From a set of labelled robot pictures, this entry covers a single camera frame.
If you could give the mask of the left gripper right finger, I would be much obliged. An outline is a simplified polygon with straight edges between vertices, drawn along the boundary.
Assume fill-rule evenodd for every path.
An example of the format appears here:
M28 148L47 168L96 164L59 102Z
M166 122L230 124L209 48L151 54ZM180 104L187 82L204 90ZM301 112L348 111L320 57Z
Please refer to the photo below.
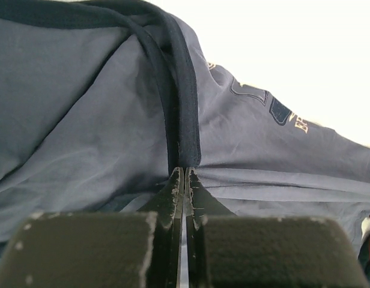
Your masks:
M323 217L240 217L185 172L190 287L368 287L339 224Z

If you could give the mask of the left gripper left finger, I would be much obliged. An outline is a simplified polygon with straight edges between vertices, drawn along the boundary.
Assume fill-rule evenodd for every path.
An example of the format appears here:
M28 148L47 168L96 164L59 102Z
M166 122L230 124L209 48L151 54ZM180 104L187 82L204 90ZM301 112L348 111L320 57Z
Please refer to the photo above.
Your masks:
M0 287L178 287L184 172L135 212L32 214L8 242Z

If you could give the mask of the blue-grey tank top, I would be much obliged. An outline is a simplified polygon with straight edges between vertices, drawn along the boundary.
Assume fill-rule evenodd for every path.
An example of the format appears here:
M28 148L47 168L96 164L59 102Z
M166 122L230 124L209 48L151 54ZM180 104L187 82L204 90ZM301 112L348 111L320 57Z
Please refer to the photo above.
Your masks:
M359 254L370 148L208 62L144 1L0 1L0 258L35 212L135 210L193 167L240 215L335 219Z

